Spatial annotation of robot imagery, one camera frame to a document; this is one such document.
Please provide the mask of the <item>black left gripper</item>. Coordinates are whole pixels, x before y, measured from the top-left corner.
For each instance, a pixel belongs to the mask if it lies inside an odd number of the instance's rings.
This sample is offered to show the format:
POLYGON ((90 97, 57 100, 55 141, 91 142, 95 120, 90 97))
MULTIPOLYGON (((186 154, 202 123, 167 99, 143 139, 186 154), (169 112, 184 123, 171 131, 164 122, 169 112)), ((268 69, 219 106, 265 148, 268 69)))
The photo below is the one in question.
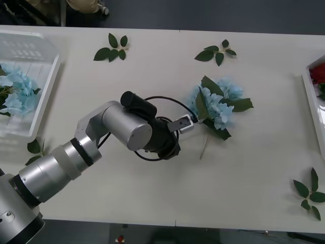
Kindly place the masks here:
POLYGON ((164 149, 163 151, 158 153, 158 157, 162 160, 169 160, 177 155, 181 151, 179 143, 175 143, 174 145, 164 149))

